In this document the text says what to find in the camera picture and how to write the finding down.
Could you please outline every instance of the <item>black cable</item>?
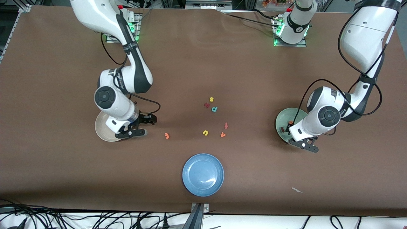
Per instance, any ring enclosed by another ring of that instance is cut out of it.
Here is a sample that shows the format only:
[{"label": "black cable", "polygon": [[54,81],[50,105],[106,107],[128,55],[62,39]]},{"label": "black cable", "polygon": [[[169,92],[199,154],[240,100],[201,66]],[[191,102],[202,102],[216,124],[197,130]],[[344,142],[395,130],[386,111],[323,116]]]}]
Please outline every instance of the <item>black cable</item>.
[{"label": "black cable", "polygon": [[[92,229],[97,229],[97,228],[99,228],[99,226],[107,219],[107,218],[104,218],[104,219],[102,220],[102,214],[103,214],[103,213],[101,213],[101,217],[99,218],[98,221],[96,221],[96,223],[93,225]],[[106,213],[105,216],[107,216],[108,214],[111,214],[110,216],[113,216],[113,215],[116,214],[116,213]]]},{"label": "black cable", "polygon": [[107,55],[110,57],[110,59],[111,59],[114,63],[116,63],[116,64],[118,64],[118,65],[125,63],[125,61],[126,61],[127,59],[125,59],[122,63],[118,63],[118,62],[117,62],[116,60],[114,60],[113,57],[109,54],[109,52],[107,51],[107,49],[106,49],[106,47],[105,47],[105,43],[103,42],[103,33],[101,33],[101,42],[102,42],[103,49],[105,50],[105,52],[107,53]]},{"label": "black cable", "polygon": [[236,9],[240,6],[240,4],[242,4],[242,2],[243,2],[243,0],[241,0],[241,1],[239,2],[239,4],[238,4],[233,10],[236,10]]},{"label": "black cable", "polygon": [[[167,219],[168,219],[168,218],[171,218],[171,217],[174,217],[174,216],[179,216],[179,215],[182,215],[182,214],[190,214],[190,212],[177,213],[177,214],[174,214],[174,215],[172,215],[172,216],[167,216]],[[156,222],[156,223],[153,224],[151,227],[149,227],[149,229],[152,229],[155,225],[160,224],[162,221],[164,221],[164,219],[162,219],[162,220]]]},{"label": "black cable", "polygon": [[332,4],[332,2],[333,2],[333,0],[331,0],[331,1],[328,3],[328,5],[325,7],[324,12],[326,12],[326,10],[330,7],[330,5]]},{"label": "black cable", "polygon": [[179,4],[179,7],[181,8],[181,9],[185,9],[185,4],[184,4],[184,2],[182,1],[182,0],[177,0],[178,1],[178,4]]},{"label": "black cable", "polygon": [[142,221],[144,218],[146,218],[148,215],[150,215],[150,214],[152,214],[152,212],[147,212],[146,214],[144,214],[144,215],[142,215],[142,216],[140,217],[140,215],[141,215],[141,212],[140,212],[140,213],[138,214],[138,216],[137,216],[137,221],[136,221],[136,223],[134,223],[133,225],[131,225],[130,229],[135,229],[135,228],[137,227],[137,224],[140,224],[141,221]]},{"label": "black cable", "polygon": [[288,7],[288,9],[289,9],[289,8],[291,8],[291,6],[293,6],[293,5],[294,5],[294,3],[295,3],[295,1],[294,1],[293,3],[291,3],[291,5]]},{"label": "black cable", "polygon": [[339,228],[337,228],[337,227],[335,226],[335,224],[333,224],[333,221],[332,221],[333,218],[335,218],[335,219],[338,221],[339,225],[341,226],[341,229],[344,229],[344,227],[342,226],[342,224],[341,224],[341,222],[339,221],[338,217],[336,217],[336,216],[331,216],[331,217],[329,218],[329,221],[331,222],[331,225],[332,225],[334,228],[339,229]]},{"label": "black cable", "polygon": [[359,217],[359,221],[357,222],[356,229],[359,229],[360,223],[362,222],[362,216],[358,216],[358,217]]},{"label": "black cable", "polygon": [[50,209],[50,208],[47,208],[47,207],[44,207],[44,206],[39,206],[39,205],[25,205],[25,206],[28,206],[28,207],[31,207],[31,208],[43,208],[43,209],[46,209],[46,210],[48,210],[49,212],[53,212],[54,213],[54,218],[50,221],[49,220],[49,218],[48,218],[48,215],[47,215],[47,219],[48,219],[48,221],[50,222],[50,226],[51,226],[51,223],[52,223],[52,221],[54,220],[54,219],[57,219],[56,221],[57,221],[57,223],[58,223],[58,225],[60,226],[60,227],[62,227],[61,226],[61,224],[60,224],[60,221],[59,221],[59,217],[62,217],[62,215],[59,213],[59,212],[57,212],[57,211],[55,211],[55,210],[52,210],[52,209]]},{"label": "black cable", "polygon": [[308,223],[309,218],[311,218],[311,215],[309,215],[308,218],[305,220],[304,225],[301,227],[301,229],[305,229],[305,226]]},{"label": "black cable", "polygon": [[[114,84],[117,88],[119,88],[119,89],[121,90],[121,88],[116,84],[116,81],[115,81],[115,80],[118,81],[117,76],[113,76],[113,84]],[[155,103],[155,104],[157,104],[157,105],[158,105],[158,108],[157,108],[155,111],[147,112],[147,113],[149,113],[149,114],[156,113],[157,111],[159,111],[159,110],[161,109],[161,104],[160,104],[159,102],[156,102],[156,101],[151,100],[151,99],[146,99],[146,98],[141,97],[141,96],[139,96],[139,95],[133,94],[133,93],[127,91],[127,90],[125,90],[125,92],[128,93],[128,94],[130,94],[131,96],[137,97],[137,98],[139,98],[139,99],[145,100],[145,101],[150,102],[150,103]]]},{"label": "black cable", "polygon": [[300,111],[302,102],[304,101],[305,95],[307,94],[307,92],[309,91],[309,89],[312,87],[312,85],[314,85],[314,84],[315,84],[316,82],[318,82],[318,81],[325,81],[325,82],[330,83],[332,86],[334,86],[334,87],[341,93],[341,95],[344,97],[345,101],[349,104],[349,108],[350,108],[355,114],[357,114],[357,115],[367,116],[367,115],[371,115],[371,114],[375,113],[375,112],[379,109],[379,107],[380,107],[380,105],[381,105],[381,103],[382,103],[382,100],[383,100],[383,95],[382,95],[382,92],[381,92],[379,86],[377,86],[377,84],[373,84],[373,85],[377,88],[377,91],[379,92],[379,97],[380,97],[379,103],[377,104],[377,107],[376,107],[373,111],[371,111],[371,112],[369,112],[369,113],[367,113],[367,114],[361,114],[361,113],[359,113],[359,112],[357,112],[357,111],[354,110],[354,108],[350,105],[350,101],[346,98],[345,94],[343,93],[343,91],[342,91],[338,86],[336,86],[334,83],[332,83],[331,81],[329,81],[329,80],[327,80],[327,79],[317,79],[317,80],[315,80],[314,82],[311,83],[311,85],[307,88],[307,90],[305,91],[304,95],[302,96],[302,99],[301,99],[301,102],[300,102],[300,106],[298,107],[298,110],[297,110],[297,113],[296,113],[296,115],[295,115],[295,117],[294,117],[293,123],[295,123],[295,119],[297,119],[297,116],[298,116],[298,113],[299,113],[299,111]]},{"label": "black cable", "polygon": [[[99,217],[100,218],[100,215],[85,216],[85,217],[82,217],[82,218],[79,218],[79,219],[71,218],[69,216],[62,216],[62,217],[68,218],[68,219],[73,220],[73,221],[78,221],[78,220],[83,220],[83,219],[91,218],[91,217]],[[117,218],[117,217],[107,216],[107,217],[104,217],[104,218]],[[136,218],[136,216],[123,216],[121,218]]]},{"label": "black cable", "polygon": [[154,114],[154,113],[156,113],[157,111],[159,111],[159,110],[161,109],[161,104],[160,104],[159,102],[156,102],[156,101],[154,101],[154,100],[150,100],[150,99],[143,98],[143,97],[141,97],[141,96],[138,96],[138,95],[133,94],[133,93],[130,93],[130,92],[129,92],[129,94],[132,95],[132,96],[134,96],[134,97],[137,97],[137,98],[139,98],[139,99],[145,100],[145,101],[147,101],[147,102],[157,104],[157,105],[158,105],[158,108],[157,108],[155,111],[148,112],[149,114]]},{"label": "black cable", "polygon": [[128,57],[126,55],[125,60],[123,60],[122,65],[119,67],[120,70],[126,65],[127,59],[128,59]]},{"label": "black cable", "polygon": [[124,224],[122,221],[118,221],[118,222],[111,223],[111,224],[107,225],[107,226],[105,227],[105,229],[108,229],[109,226],[112,226],[113,224],[116,224],[116,223],[121,223],[122,226],[123,226],[123,229],[125,229],[125,224]]},{"label": "black cable", "polygon": [[14,214],[14,212],[12,212],[12,213],[8,214],[7,216],[3,217],[3,218],[0,220],[0,222],[3,221],[5,218],[11,216],[12,214]]},{"label": "black cable", "polygon": [[274,17],[278,16],[278,14],[275,15],[275,16],[267,16],[267,15],[263,14],[263,12],[261,12],[258,9],[251,9],[250,11],[256,11],[257,13],[261,14],[263,17],[268,18],[268,19],[273,19]]},{"label": "black cable", "polygon": [[323,133],[323,135],[332,136],[332,135],[334,135],[335,133],[336,133],[336,127],[333,128],[333,133],[332,133],[332,134]]},{"label": "black cable", "polygon": [[[342,59],[343,59],[349,66],[351,66],[354,70],[356,70],[356,71],[358,71],[360,74],[362,74],[362,76],[369,78],[369,77],[367,76],[367,73],[370,72],[370,70],[373,68],[373,66],[374,66],[374,65],[377,63],[377,61],[380,59],[380,57],[381,57],[382,54],[384,53],[385,48],[387,47],[387,44],[384,45],[384,47],[383,47],[383,49],[382,49],[380,55],[377,57],[377,59],[376,59],[376,61],[374,62],[374,64],[369,68],[369,70],[368,70],[366,73],[364,73],[362,70],[358,69],[358,68],[355,67],[353,64],[351,64],[351,63],[348,61],[348,59],[346,59],[346,57],[344,56],[344,54],[342,53],[342,50],[341,50],[341,36],[342,36],[342,33],[343,33],[343,31],[344,31],[346,25],[348,25],[348,23],[350,22],[350,20],[352,20],[352,18],[357,14],[357,12],[359,12],[359,10],[360,10],[361,8],[362,8],[362,7],[358,8],[358,9],[352,14],[352,16],[350,16],[349,19],[345,22],[344,26],[342,27],[342,29],[341,29],[341,31],[340,31],[340,33],[339,33],[337,45],[338,45],[339,54],[341,55]],[[398,19],[398,13],[396,14],[396,17],[394,18],[393,26],[396,25],[397,19]]]},{"label": "black cable", "polygon": [[137,6],[137,5],[134,4],[134,3],[131,3],[131,5],[134,6],[134,7],[136,7],[136,8],[140,8],[139,6]]},{"label": "black cable", "polygon": [[158,222],[157,222],[157,226],[155,227],[155,229],[157,229],[158,228],[158,225],[160,225],[160,218],[158,218]]},{"label": "black cable", "polygon": [[68,226],[69,226],[70,228],[72,228],[72,229],[76,229],[76,228],[74,228],[73,226],[71,226],[69,223],[67,223],[64,219],[62,219],[62,224],[63,224],[63,226],[65,227],[65,229],[68,229],[66,225],[68,225]]},{"label": "black cable", "polygon": [[243,19],[243,20],[247,20],[247,21],[251,21],[251,22],[255,22],[255,23],[259,23],[259,24],[265,24],[265,25],[269,25],[269,26],[272,26],[272,27],[278,27],[278,25],[275,25],[275,24],[259,22],[259,21],[255,21],[255,20],[252,20],[252,19],[249,19],[249,18],[242,18],[242,17],[239,17],[239,16],[231,15],[231,14],[227,14],[227,15],[229,15],[231,17],[234,17],[234,18],[240,18],[240,19]]},{"label": "black cable", "polygon": [[[5,200],[5,199],[2,199],[2,198],[0,198],[0,200],[5,201],[5,202],[9,202],[11,205],[15,206],[17,209],[20,209],[23,212],[25,212],[25,214],[28,214],[28,216],[30,216],[30,218],[33,220],[34,228],[37,229],[37,224],[35,223],[35,220],[34,220],[33,216],[35,216],[36,218],[38,218],[38,216],[36,216],[32,211],[30,211],[28,209],[25,209],[25,208],[17,205],[16,203],[9,201],[9,200]],[[39,218],[39,221],[44,225],[44,227],[46,227],[45,223],[42,221],[41,218]]]}]

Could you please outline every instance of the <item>white paper scrap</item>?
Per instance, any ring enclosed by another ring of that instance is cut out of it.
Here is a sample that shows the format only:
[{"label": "white paper scrap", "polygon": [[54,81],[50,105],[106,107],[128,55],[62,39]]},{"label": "white paper scrap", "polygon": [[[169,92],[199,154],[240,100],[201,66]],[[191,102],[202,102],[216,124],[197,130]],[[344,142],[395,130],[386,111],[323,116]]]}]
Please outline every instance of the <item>white paper scrap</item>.
[{"label": "white paper scrap", "polygon": [[294,188],[294,187],[293,187],[293,190],[296,191],[296,192],[301,192],[301,193],[303,193],[302,191],[300,191],[300,190],[298,190],[298,189],[296,189],[296,188]]}]

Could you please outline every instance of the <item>black band on robot arm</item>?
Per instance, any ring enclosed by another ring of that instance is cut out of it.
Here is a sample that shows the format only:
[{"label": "black band on robot arm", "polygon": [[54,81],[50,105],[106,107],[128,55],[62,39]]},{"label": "black band on robot arm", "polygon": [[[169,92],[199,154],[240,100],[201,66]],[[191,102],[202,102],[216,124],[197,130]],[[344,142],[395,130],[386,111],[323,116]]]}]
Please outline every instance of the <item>black band on robot arm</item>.
[{"label": "black band on robot arm", "polygon": [[398,2],[396,0],[363,0],[355,5],[354,10],[357,10],[361,7],[385,7],[400,12],[401,2]]}]

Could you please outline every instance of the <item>blue plate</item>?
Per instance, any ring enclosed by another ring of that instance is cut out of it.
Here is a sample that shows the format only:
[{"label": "blue plate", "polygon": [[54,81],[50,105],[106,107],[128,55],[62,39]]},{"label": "blue plate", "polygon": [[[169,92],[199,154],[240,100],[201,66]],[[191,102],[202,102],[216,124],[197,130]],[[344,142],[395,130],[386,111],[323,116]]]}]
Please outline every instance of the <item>blue plate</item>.
[{"label": "blue plate", "polygon": [[223,183],[221,162],[210,154],[197,154],[189,158],[182,170],[182,180],[188,191],[196,196],[210,196]]}]

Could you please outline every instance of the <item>robotic arm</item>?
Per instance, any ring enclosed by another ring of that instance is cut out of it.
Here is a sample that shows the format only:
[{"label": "robotic arm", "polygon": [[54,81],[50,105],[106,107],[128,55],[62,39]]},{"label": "robotic arm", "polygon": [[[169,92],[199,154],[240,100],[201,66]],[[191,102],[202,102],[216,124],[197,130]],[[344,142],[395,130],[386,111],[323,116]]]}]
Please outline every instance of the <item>robotic arm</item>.
[{"label": "robotic arm", "polygon": [[[96,105],[109,115],[106,125],[118,137],[118,134],[123,134],[123,131],[139,118],[139,109],[126,95],[147,92],[153,84],[153,77],[123,17],[123,12],[115,5],[114,0],[70,2],[80,23],[89,29],[117,38],[130,61],[130,66],[104,70],[94,94]],[[127,138],[129,137],[135,135],[129,132]]]},{"label": "robotic arm", "polygon": [[315,0],[296,0],[294,9],[281,15],[283,23],[276,35],[288,44],[299,43],[305,36],[316,11]]},{"label": "robotic arm", "polygon": [[401,0],[375,1],[375,5],[371,3],[356,3],[356,11],[344,26],[340,37],[341,47],[361,65],[361,71],[366,74],[360,75],[352,94],[342,94],[325,86],[314,90],[307,103],[308,115],[289,128],[293,137],[289,144],[302,149],[313,149],[315,146],[308,144],[309,140],[315,140],[318,135],[330,131],[340,120],[352,122],[359,119],[359,114],[365,111],[384,61],[384,53],[381,54],[382,42],[393,24],[386,44],[389,42]]}]

